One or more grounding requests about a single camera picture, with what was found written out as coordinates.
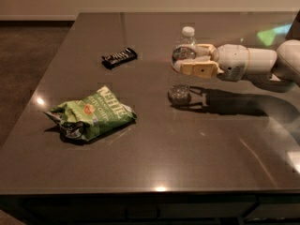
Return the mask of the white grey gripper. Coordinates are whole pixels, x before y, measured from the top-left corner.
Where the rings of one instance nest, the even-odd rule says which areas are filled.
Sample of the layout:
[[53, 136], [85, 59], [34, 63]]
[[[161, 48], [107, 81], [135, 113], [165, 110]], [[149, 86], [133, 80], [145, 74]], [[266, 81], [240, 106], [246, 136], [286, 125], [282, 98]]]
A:
[[184, 62], [180, 72], [203, 79], [217, 76], [222, 81], [237, 82], [246, 74], [249, 63], [249, 51], [242, 45], [225, 44], [216, 48], [212, 44], [198, 44], [197, 56], [211, 56], [215, 62]]

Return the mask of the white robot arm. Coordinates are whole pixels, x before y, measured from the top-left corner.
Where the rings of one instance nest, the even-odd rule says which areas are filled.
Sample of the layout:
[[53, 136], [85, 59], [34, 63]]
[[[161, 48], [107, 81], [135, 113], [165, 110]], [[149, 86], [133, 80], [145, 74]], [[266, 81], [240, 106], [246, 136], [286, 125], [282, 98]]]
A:
[[288, 29], [286, 40], [276, 50], [243, 45], [182, 43], [172, 53], [175, 71], [199, 78], [249, 81], [268, 91], [284, 93], [300, 85], [300, 12]]

